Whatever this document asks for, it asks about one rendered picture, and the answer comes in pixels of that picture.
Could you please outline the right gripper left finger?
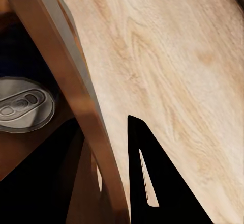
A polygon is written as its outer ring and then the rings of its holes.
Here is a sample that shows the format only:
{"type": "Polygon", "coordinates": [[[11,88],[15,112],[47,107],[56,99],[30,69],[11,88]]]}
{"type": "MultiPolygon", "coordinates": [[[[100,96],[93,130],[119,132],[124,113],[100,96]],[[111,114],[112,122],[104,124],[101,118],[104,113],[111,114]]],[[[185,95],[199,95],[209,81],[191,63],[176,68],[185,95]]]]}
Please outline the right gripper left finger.
{"type": "Polygon", "coordinates": [[[0,224],[66,223],[84,138],[65,121],[0,181],[0,224]]]}

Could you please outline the trash can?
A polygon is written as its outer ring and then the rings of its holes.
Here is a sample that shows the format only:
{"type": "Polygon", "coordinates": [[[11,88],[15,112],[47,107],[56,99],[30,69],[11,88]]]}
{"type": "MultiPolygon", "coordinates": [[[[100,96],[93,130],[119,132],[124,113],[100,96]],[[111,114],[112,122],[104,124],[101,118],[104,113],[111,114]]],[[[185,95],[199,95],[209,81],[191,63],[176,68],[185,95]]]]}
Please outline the trash can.
{"type": "Polygon", "coordinates": [[[59,102],[41,128],[0,131],[0,181],[62,123],[76,117],[85,138],[65,224],[131,224],[123,182],[69,7],[64,0],[0,0],[0,31],[18,23],[56,78],[59,102]]]}

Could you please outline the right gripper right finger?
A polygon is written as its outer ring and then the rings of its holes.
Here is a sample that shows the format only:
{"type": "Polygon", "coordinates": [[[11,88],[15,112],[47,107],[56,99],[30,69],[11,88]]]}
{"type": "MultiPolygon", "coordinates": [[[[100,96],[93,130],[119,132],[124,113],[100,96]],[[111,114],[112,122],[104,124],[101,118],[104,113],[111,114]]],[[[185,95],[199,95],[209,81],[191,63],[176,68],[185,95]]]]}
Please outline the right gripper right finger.
{"type": "Polygon", "coordinates": [[[147,124],[128,116],[131,224],[213,224],[147,124]],[[147,203],[141,150],[159,207],[147,203]]]}

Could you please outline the can of soda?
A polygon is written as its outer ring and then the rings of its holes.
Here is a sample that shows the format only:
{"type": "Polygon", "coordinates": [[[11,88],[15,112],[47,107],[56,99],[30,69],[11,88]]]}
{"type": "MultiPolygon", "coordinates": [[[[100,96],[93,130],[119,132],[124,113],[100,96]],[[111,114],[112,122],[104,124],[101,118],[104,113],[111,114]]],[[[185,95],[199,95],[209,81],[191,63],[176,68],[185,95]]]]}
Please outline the can of soda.
{"type": "Polygon", "coordinates": [[[0,31],[0,131],[30,132],[49,123],[59,89],[22,23],[0,31]]]}

